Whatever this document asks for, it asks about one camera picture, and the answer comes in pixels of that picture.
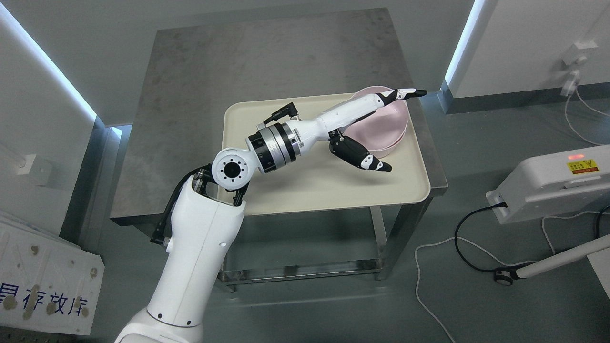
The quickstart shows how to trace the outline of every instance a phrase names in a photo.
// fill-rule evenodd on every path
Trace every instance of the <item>gray floor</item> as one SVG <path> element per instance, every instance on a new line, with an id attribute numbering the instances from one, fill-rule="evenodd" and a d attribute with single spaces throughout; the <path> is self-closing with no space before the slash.
<path id="1" fill-rule="evenodd" d="M 589 102 L 607 110 L 609 100 Z M 415 248 L 452 236 L 466 213 L 486 206 L 485 192 L 496 188 L 525 158 L 589 144 L 569 131 L 563 104 L 449 116 L 442 113 L 436 94 L 424 97 L 422 104 L 449 190 L 432 202 L 393 275 L 385 281 L 358 275 L 252 284 L 239 286 L 233 294 L 215 289 L 204 319 L 205 341 L 448 342 L 415 298 Z M 608 142 L 607 133 L 603 136 L 610 128 L 608 118 L 603 122 L 576 101 L 570 104 L 569 112 L 583 134 Z M 386 225 L 391 224 L 393 213 L 395 209 L 385 209 Z M 291 223 L 290 218 L 247 220 L 230 252 L 230 261 L 234 267 L 252 267 L 370 257 L 375 247 L 373 233 L 366 220 L 358 220 L 363 216 L 356 211 L 292 219 L 300 225 Z M 581 244 L 591 238 L 592 221 L 592 217 L 549 221 L 549 235 L 559 250 Z M 539 220 L 500 226 L 491 213 L 484 213 L 472 217 L 461 235 L 505 262 L 550 254 Z M 95 250 L 102 256 L 106 272 L 92 335 L 83 341 L 111 342 L 147 304 L 166 254 L 148 243 L 136 228 L 119 227 L 110 220 Z M 477 264 L 495 267 L 475 249 L 463 250 Z M 459 260 L 452 243 L 423 248 L 418 257 L 422 300 L 457 342 L 610 339 L 610 300 L 586 260 L 504 287 L 494 283 L 490 275 L 469 269 Z"/>

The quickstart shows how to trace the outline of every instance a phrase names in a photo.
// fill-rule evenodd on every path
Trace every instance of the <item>white sign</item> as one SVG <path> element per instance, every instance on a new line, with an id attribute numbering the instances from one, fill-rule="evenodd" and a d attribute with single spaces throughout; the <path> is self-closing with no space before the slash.
<path id="1" fill-rule="evenodd" d="M 0 222 L 0 325 L 90 334 L 101 258 L 21 226 Z"/>

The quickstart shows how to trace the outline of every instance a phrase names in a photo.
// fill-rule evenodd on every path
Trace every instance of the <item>yellow warning label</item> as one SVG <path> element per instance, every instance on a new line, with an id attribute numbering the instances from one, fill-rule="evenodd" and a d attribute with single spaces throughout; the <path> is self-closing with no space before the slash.
<path id="1" fill-rule="evenodd" d="M 582 174 L 590 172 L 598 172 L 600 169 L 592 159 L 586 159 L 578 162 L 568 162 L 568 168 L 572 171 L 572 174 Z"/>

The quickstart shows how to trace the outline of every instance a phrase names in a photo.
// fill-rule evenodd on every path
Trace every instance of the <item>wall outlet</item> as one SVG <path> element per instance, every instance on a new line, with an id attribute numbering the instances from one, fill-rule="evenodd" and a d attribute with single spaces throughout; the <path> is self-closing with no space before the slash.
<path id="1" fill-rule="evenodd" d="M 591 58 L 597 48 L 597 44 L 592 40 L 589 42 L 574 42 L 561 59 L 565 65 L 582 65 Z"/>
<path id="2" fill-rule="evenodd" d="M 568 79 L 566 80 L 563 88 L 561 89 L 562 96 L 570 96 L 574 94 L 576 87 L 580 83 L 580 70 L 573 70 L 568 74 Z"/>
<path id="3" fill-rule="evenodd" d="M 25 158 L 26 165 L 17 168 L 17 175 L 26 175 L 36 186 L 44 186 L 51 175 L 52 166 L 49 161 L 36 154 L 25 155 Z"/>

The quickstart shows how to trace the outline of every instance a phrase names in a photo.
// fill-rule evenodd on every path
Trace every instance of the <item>gray tabletop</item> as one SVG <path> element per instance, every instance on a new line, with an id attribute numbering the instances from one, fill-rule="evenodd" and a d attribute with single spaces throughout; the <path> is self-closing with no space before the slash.
<path id="1" fill-rule="evenodd" d="M 111 218 L 135 225 L 163 212 L 182 176 L 213 161 L 232 104 L 370 85 L 417 88 L 387 9 L 158 31 Z M 442 195 L 447 180 L 419 101 L 409 110 L 430 196 Z"/>

